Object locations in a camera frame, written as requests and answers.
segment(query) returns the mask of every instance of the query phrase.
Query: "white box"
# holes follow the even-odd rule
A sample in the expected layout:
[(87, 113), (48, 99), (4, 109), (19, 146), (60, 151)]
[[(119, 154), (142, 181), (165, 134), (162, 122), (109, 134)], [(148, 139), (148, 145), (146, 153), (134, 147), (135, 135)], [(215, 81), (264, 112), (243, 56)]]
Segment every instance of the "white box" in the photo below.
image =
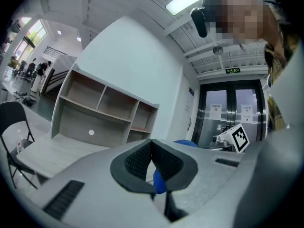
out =
[(250, 144), (241, 123), (218, 135), (218, 140), (226, 140), (229, 144), (233, 144), (237, 153), (242, 153)]

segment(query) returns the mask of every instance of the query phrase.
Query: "glass door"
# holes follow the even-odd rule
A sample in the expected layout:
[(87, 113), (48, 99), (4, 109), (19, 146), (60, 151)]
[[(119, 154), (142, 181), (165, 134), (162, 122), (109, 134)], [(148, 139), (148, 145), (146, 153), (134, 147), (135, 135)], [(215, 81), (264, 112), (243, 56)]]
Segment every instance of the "glass door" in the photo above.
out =
[(262, 140), (266, 111), (259, 80), (201, 85), (199, 109), (192, 141), (206, 148), (213, 136), (242, 123), (249, 141)]

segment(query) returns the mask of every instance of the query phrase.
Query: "plaid shirt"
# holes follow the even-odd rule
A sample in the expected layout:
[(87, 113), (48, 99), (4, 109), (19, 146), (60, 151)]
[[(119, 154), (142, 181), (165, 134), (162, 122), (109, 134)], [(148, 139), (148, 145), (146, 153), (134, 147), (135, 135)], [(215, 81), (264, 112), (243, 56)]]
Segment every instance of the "plaid shirt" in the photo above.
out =
[[(271, 45), (266, 44), (265, 46), (265, 61), (268, 65), (268, 74), (271, 75), (271, 83), (274, 84), (275, 81), (279, 78), (282, 71), (287, 66), (289, 59), (294, 54), (298, 42), (299, 37), (293, 31), (290, 23), (287, 23), (282, 19), (281, 15), (278, 13), (278, 10), (274, 9), (274, 7), (270, 7), (273, 12), (277, 22), (279, 24), (279, 28), (281, 30), (283, 36), (283, 47), (284, 47), (284, 55), (285, 58), (279, 56)], [(279, 130), (285, 127), (285, 122), (282, 117), (282, 114), (277, 107), (273, 98), (268, 97), (268, 108), (269, 108), (269, 121), (268, 121), (268, 130), (271, 132), (273, 130)]]

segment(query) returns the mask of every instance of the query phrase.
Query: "desk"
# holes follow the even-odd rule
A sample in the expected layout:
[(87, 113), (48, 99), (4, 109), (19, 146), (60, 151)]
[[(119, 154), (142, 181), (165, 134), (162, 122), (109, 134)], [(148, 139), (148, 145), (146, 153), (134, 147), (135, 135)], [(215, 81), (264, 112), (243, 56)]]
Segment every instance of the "desk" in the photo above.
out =
[(108, 147), (93, 145), (65, 137), (54, 138), (47, 133), (17, 155), (17, 159), (37, 174), (52, 178), (80, 158)]

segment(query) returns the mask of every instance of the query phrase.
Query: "person's neck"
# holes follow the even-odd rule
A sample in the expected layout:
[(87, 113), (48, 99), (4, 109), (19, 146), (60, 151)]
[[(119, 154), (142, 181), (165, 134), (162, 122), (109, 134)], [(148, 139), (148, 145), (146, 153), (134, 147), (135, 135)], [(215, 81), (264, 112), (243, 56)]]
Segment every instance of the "person's neck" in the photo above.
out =
[(267, 10), (267, 21), (263, 28), (262, 39), (268, 42), (278, 55), (285, 57), (278, 24), (269, 8)]

